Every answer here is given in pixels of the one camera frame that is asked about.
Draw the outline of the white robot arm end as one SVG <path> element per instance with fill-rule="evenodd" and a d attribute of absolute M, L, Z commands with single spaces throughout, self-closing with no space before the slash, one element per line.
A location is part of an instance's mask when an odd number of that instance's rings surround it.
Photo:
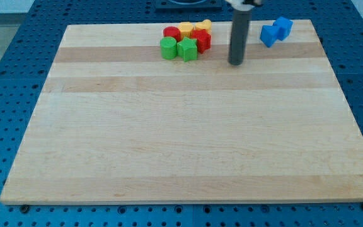
<path fill-rule="evenodd" d="M 233 9 L 239 11 L 250 11 L 253 8 L 260 7 L 263 5 L 262 0 L 226 0 Z"/>

